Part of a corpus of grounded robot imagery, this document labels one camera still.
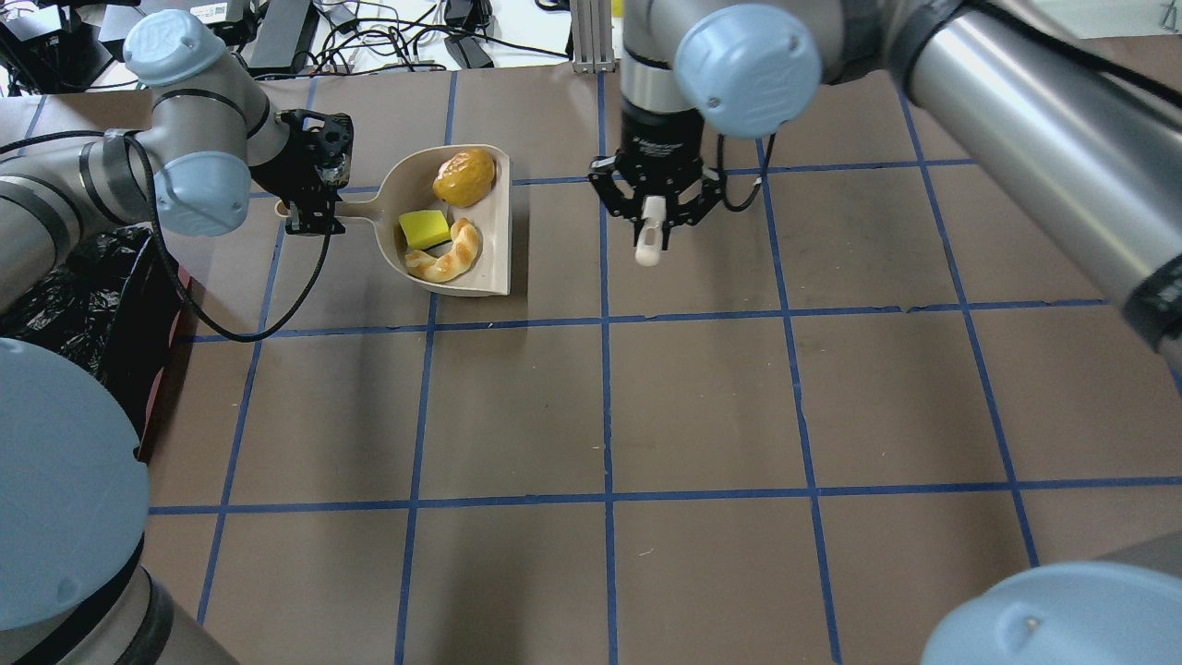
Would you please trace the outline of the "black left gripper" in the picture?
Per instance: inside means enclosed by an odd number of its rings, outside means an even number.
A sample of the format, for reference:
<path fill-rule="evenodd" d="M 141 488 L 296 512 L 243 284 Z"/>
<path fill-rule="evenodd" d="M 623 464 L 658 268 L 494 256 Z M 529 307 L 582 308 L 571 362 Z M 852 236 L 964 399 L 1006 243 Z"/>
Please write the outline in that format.
<path fill-rule="evenodd" d="M 332 236 L 336 202 L 349 184 L 355 142 L 350 115 L 288 109 L 249 138 L 260 139 L 264 157 L 249 167 L 252 180 L 284 206 L 288 236 Z"/>

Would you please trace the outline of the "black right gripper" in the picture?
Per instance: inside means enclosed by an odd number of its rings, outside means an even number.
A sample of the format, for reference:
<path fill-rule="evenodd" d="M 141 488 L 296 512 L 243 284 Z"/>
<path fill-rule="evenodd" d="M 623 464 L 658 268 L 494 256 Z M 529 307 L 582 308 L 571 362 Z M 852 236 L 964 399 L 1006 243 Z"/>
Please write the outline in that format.
<path fill-rule="evenodd" d="M 621 146 L 595 159 L 587 182 L 604 210 L 634 228 L 634 246 L 643 227 L 647 195 L 663 195 L 663 249 L 674 228 L 695 226 L 723 195 L 717 176 L 701 157 L 704 118 L 695 109 L 656 113 L 632 102 L 621 102 Z"/>

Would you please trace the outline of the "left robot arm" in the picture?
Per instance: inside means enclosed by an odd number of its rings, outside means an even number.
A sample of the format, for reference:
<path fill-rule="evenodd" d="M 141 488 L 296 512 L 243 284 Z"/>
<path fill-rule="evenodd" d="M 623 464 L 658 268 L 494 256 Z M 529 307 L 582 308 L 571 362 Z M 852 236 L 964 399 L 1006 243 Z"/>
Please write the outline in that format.
<path fill-rule="evenodd" d="M 286 232 L 343 232 L 348 115 L 280 110 L 190 11 L 124 39 L 151 126 L 4 146 L 4 663 L 232 664 L 143 561 L 139 439 L 181 308 L 164 232 L 222 236 L 259 185 Z"/>

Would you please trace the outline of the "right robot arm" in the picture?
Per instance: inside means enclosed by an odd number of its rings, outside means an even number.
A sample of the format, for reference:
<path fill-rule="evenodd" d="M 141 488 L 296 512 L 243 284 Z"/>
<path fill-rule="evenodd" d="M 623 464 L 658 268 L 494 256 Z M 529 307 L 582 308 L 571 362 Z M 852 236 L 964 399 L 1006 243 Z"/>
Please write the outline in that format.
<path fill-rule="evenodd" d="M 1178 92 L 1022 1 L 629 1 L 623 136 L 587 172 L 651 266 L 723 198 L 704 125 L 777 133 L 824 84 L 886 70 L 1148 348 L 1178 369 Z"/>

